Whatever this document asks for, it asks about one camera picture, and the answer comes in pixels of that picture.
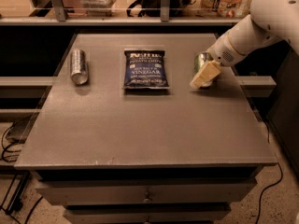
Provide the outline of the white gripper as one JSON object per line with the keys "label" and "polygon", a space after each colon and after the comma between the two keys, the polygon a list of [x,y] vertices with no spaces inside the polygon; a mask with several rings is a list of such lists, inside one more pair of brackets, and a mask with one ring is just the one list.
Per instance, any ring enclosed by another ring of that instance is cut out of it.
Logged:
{"label": "white gripper", "polygon": [[246,55],[238,52],[233,46],[229,35],[220,36],[217,41],[207,49],[214,59],[206,61],[195,74],[190,86],[193,89],[206,87],[216,76],[221,73],[221,66],[235,66],[246,58]]}

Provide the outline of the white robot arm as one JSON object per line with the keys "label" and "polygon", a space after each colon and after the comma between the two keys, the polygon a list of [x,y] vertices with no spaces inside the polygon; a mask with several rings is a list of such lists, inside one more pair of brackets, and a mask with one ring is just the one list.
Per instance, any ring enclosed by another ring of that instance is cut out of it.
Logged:
{"label": "white robot arm", "polygon": [[210,59],[200,66],[190,86],[209,86],[222,66],[235,66],[254,50],[280,40],[299,54],[299,0],[252,0],[249,15],[207,49]]}

